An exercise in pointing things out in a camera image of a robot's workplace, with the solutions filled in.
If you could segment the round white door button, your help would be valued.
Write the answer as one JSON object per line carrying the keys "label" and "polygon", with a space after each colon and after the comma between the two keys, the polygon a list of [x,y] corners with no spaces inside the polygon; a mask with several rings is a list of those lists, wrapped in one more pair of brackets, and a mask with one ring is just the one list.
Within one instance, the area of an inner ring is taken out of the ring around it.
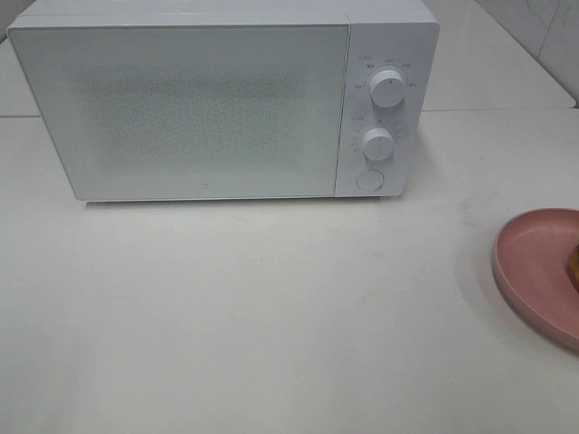
{"label": "round white door button", "polygon": [[361,190],[377,192],[384,184],[384,175],[377,170],[366,170],[356,179],[356,185]]}

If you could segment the pink round plate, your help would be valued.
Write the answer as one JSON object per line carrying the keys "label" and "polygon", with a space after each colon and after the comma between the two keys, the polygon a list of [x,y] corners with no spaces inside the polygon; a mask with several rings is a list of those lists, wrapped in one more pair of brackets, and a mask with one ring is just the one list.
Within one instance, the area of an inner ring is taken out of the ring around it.
{"label": "pink round plate", "polygon": [[529,326],[578,351],[578,278],[570,259],[578,247],[578,211],[524,212],[498,232],[492,270],[498,290]]}

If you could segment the burger with lettuce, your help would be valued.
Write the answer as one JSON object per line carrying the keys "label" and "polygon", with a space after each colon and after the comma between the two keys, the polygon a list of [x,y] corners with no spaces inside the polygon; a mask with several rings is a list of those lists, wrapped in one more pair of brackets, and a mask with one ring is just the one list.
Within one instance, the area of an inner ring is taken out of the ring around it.
{"label": "burger with lettuce", "polygon": [[567,271],[574,287],[579,288],[579,246],[576,245],[568,260]]}

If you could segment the white microwave door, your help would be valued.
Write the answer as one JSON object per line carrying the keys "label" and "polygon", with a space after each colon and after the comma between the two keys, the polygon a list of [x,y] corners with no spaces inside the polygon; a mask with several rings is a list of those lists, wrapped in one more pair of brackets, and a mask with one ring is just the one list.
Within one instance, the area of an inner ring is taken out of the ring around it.
{"label": "white microwave door", "polygon": [[330,196],[348,29],[11,33],[83,201]]}

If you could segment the lower white microwave knob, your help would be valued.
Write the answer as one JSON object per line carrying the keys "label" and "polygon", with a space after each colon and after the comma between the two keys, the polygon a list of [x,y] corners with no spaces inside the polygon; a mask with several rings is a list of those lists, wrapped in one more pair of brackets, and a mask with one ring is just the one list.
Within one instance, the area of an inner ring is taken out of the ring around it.
{"label": "lower white microwave knob", "polygon": [[375,127],[362,135],[361,149],[367,160],[383,161],[394,151],[394,138],[389,130]]}

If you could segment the white microwave knob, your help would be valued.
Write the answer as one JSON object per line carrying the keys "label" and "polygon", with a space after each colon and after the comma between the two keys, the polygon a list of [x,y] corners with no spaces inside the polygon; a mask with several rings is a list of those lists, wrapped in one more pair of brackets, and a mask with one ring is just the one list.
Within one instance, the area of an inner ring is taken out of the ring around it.
{"label": "white microwave knob", "polygon": [[367,160],[383,161],[394,151],[394,138],[389,130],[375,127],[362,135],[361,149]]}
{"label": "white microwave knob", "polygon": [[404,100],[407,79],[400,69],[387,66],[370,77],[368,87],[372,102],[378,108],[389,109]]}

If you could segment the upper white microwave knob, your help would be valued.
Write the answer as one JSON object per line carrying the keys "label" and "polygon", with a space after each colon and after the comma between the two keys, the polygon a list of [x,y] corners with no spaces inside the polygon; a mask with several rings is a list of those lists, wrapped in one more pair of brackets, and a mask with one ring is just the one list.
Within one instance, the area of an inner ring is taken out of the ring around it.
{"label": "upper white microwave knob", "polygon": [[368,87],[372,102],[378,108],[389,109],[404,100],[407,79],[400,69],[387,66],[370,77]]}

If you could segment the white microwave oven body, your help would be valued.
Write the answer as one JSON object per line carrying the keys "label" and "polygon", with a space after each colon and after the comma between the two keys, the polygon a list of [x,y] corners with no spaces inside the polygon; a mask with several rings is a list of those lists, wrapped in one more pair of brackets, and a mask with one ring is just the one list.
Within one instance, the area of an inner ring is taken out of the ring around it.
{"label": "white microwave oven body", "polygon": [[[206,28],[337,26],[348,29],[343,98],[334,192],[330,196],[387,197],[403,192],[440,26],[421,1],[37,1],[19,14],[7,35],[25,29]],[[406,79],[404,100],[378,108],[368,81],[387,66]],[[369,161],[362,135],[379,127],[390,131],[394,151]],[[384,175],[377,192],[361,190],[357,177],[366,170]]]}

